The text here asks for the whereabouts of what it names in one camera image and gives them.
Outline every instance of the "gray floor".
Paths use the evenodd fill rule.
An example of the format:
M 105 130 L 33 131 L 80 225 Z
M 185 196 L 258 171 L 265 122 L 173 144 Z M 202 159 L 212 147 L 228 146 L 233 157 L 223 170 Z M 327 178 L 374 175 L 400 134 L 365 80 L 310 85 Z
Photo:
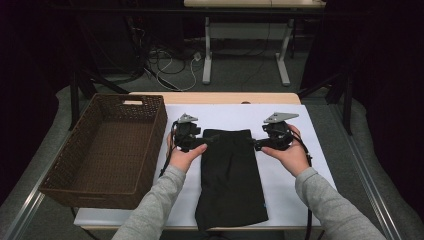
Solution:
M 269 42 L 267 50 L 259 56 L 225 55 L 240 55 L 251 48 L 254 48 L 256 52 L 260 52 L 265 46 L 264 42 L 240 42 L 234 40 L 226 42 L 225 47 L 223 47 L 222 43 L 216 43 L 215 48 L 219 50 L 213 55 L 214 62 L 210 85 L 205 86 L 201 83 L 203 74 L 202 61 L 194 62 L 193 70 L 197 78 L 197 84 L 190 91 L 298 92 L 310 39 L 300 39 L 298 42 L 299 46 L 295 58 L 286 58 L 286 66 L 292 82 L 290 87 L 281 85 L 274 60 L 274 53 L 278 51 L 280 43 Z M 161 74 L 161 77 L 172 81 L 180 88 L 190 86 L 194 78 L 190 70 L 190 60 L 187 60 L 186 63 L 187 66 L 181 73 L 175 75 Z M 162 67 L 166 64 L 166 59 L 161 61 Z M 166 70 L 176 71 L 181 66 L 181 62 L 174 60 L 173 64 Z M 120 86 L 129 91 L 167 91 L 147 74 L 136 81 Z M 99 92 L 111 92 L 103 86 L 99 85 L 97 87 Z M 358 156 L 355 156 L 351 150 L 347 140 L 349 137 L 346 137 L 339 127 L 340 119 L 337 114 L 335 115 L 339 107 L 329 106 L 325 103 L 323 100 L 325 92 L 325 89 L 318 91 L 305 99 L 303 104 L 307 106 L 337 188 L 343 196 L 356 205 L 382 230 L 379 218 L 368 199 L 367 192 L 354 166 L 355 157 Z M 91 239 L 79 227 L 73 225 L 73 216 L 68 207 L 63 207 L 48 197 L 41 201 L 34 215 L 28 216 L 29 221 L 18 221 L 17 219 L 22 207 L 25 206 L 27 197 L 34 193 L 32 192 L 34 187 L 37 186 L 40 177 L 45 173 L 46 168 L 51 164 L 61 144 L 69 134 L 68 127 L 71 116 L 69 89 L 65 88 L 58 92 L 57 97 L 60 102 L 59 112 L 50 131 L 21 180 L 0 208 L 0 237 L 3 239 L 6 239 L 7 234 L 11 233 L 12 228 L 10 227 L 15 225 L 22 226 L 22 231 L 18 231 L 21 233 L 21 235 L 18 235 L 20 239 Z M 81 97 L 82 106 L 87 102 L 86 99 Z M 399 196 L 390 178 L 381 169 L 374 155 L 365 120 L 365 110 L 357 102 L 353 104 L 352 129 L 354 135 L 351 138 L 357 144 L 360 155 L 366 162 L 375 184 L 380 190 L 379 192 L 386 203 L 388 211 L 391 213 L 393 221 L 399 230 L 400 238 L 423 239 L 424 227 L 421 220 Z M 113 233 L 114 231 L 93 231 L 93 234 L 100 239 L 110 239 Z M 319 233 L 319 230 L 314 230 L 311 239 L 316 239 Z M 304 230 L 286 231 L 285 239 L 303 239 L 304 234 Z

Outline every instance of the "black garment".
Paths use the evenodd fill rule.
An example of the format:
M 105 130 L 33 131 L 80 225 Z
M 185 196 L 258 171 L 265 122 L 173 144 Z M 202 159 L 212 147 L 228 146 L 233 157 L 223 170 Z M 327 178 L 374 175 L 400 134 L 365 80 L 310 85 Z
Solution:
M 202 193 L 195 214 L 199 230 L 268 220 L 250 130 L 206 129 L 203 137 L 217 134 L 219 141 L 202 155 Z

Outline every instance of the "wooden table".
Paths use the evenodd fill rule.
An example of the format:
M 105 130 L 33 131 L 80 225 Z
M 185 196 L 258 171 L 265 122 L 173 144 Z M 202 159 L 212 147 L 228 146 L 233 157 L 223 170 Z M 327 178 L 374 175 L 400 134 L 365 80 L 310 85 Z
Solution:
M 184 0 L 184 6 L 196 8 L 290 8 L 317 9 L 324 8 L 325 3 L 321 0 Z M 252 23 L 210 23 L 209 17 L 205 18 L 205 43 L 206 56 L 203 69 L 203 84 L 210 84 L 212 71 L 211 38 L 233 38 L 233 39 L 282 39 L 279 53 L 275 54 L 278 70 L 283 86 L 290 86 L 290 80 L 284 64 L 284 56 L 290 40 L 294 20 L 289 20 L 287 25 L 271 27 L 271 23 L 265 25 Z M 255 29 L 268 29 L 265 34 L 254 33 Z
M 299 113 L 299 117 L 288 123 L 300 127 L 302 137 L 314 157 L 315 168 L 335 187 L 325 157 L 306 108 L 293 93 L 216 93 L 216 92 L 149 92 L 132 93 L 162 95 L 167 105 L 168 124 L 187 113 L 199 117 L 196 123 L 203 129 L 251 129 L 252 137 L 266 138 L 262 121 L 274 111 Z M 159 153 L 157 171 L 166 158 L 166 136 Z M 298 229 L 306 226 L 307 208 L 294 189 L 294 178 L 284 171 L 275 159 L 256 152 L 258 168 L 267 202 L 269 219 L 266 222 L 243 227 L 252 229 Z M 167 229 L 195 230 L 194 210 L 200 194 L 200 159 L 194 160 L 187 173 L 184 187 L 178 196 L 167 221 Z M 131 210 L 81 208 L 74 224 L 85 229 L 117 229 L 129 217 Z M 319 226 L 314 218 L 313 226 Z

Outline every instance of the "wicker basket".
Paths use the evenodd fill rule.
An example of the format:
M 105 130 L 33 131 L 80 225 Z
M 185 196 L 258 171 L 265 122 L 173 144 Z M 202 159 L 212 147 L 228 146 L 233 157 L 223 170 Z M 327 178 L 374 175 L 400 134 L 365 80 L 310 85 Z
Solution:
M 162 96 L 96 94 L 40 192 L 64 206 L 136 208 L 152 186 L 166 122 Z

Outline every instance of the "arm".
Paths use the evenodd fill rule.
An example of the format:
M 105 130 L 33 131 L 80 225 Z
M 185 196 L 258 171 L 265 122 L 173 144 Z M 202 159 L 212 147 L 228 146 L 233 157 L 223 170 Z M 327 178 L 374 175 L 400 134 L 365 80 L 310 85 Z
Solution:
M 329 239 L 385 239 L 368 218 L 315 169 L 308 168 L 297 176 L 296 192 L 320 220 Z
M 185 176 L 180 169 L 168 166 L 113 239 L 159 239 Z

